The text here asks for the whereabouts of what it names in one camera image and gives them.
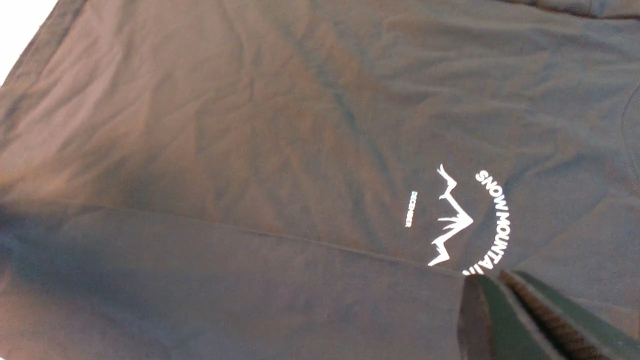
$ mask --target t-shirt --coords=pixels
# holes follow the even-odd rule
[[[60,0],[0,88],[0,357],[457,359],[501,268],[638,338],[639,17]]]

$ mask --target neckline seam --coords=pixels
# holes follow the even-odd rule
[[[628,138],[627,127],[631,121],[631,115],[628,113],[631,104],[634,101],[640,99],[640,83],[636,86],[636,89],[631,93],[629,100],[625,104],[625,107],[622,111],[621,120],[620,120],[620,133],[622,137],[622,147],[623,152],[625,153],[626,162],[628,165],[628,171],[632,177],[633,188],[636,195],[640,196],[640,164],[637,161],[634,151],[631,145],[631,142]]]

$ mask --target white print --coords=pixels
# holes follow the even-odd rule
[[[501,186],[498,185],[493,177],[489,176],[487,171],[480,171],[476,174],[476,180],[482,185],[485,185],[489,194],[493,197],[495,203],[495,237],[491,249],[484,255],[484,258],[468,270],[462,271],[464,275],[480,274],[483,275],[483,268],[491,270],[496,265],[507,249],[509,243],[509,234],[511,234],[511,222],[509,219],[509,207],[504,199],[504,192]]]
[[[415,202],[418,200],[418,192],[411,192],[411,199],[409,199],[409,210],[406,212],[406,220],[404,227],[411,227],[413,222],[413,210],[415,210]]]
[[[436,250],[439,255],[431,260],[429,266],[433,266],[435,264],[442,263],[444,261],[449,260],[449,253],[447,249],[444,247],[444,243],[451,239],[455,234],[458,234],[460,231],[466,229],[469,225],[473,224],[474,219],[472,219],[458,204],[456,199],[451,195],[451,190],[453,190],[458,183],[447,174],[444,170],[444,166],[440,164],[440,168],[438,169],[438,173],[447,181],[447,189],[444,191],[444,194],[440,196],[440,199],[445,199],[451,204],[451,206],[458,212],[455,217],[452,218],[439,218],[438,221],[450,221],[451,224],[445,226],[443,230],[449,229],[445,234],[438,236],[431,243],[436,245]]]

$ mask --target white background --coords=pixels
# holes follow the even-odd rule
[[[0,85],[57,0],[0,0]]]

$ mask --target mountain graphic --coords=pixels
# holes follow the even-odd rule
[[[460,231],[466,229],[469,225],[473,224],[474,219],[472,219],[458,204],[456,199],[454,199],[453,195],[451,195],[451,190],[453,190],[458,183],[447,174],[444,170],[444,166],[440,164],[440,168],[438,169],[438,173],[447,181],[447,189],[440,196],[440,200],[445,199],[451,204],[451,206],[458,212],[455,217],[451,218],[439,218],[438,221],[447,221],[451,224],[445,226],[443,230],[449,230],[443,235],[438,236],[431,243],[436,245],[436,250],[438,251],[438,256],[431,260],[428,264],[429,266],[433,266],[444,261],[450,259],[449,253],[447,252],[447,248],[444,247],[444,243],[451,239],[455,234],[458,234]]]

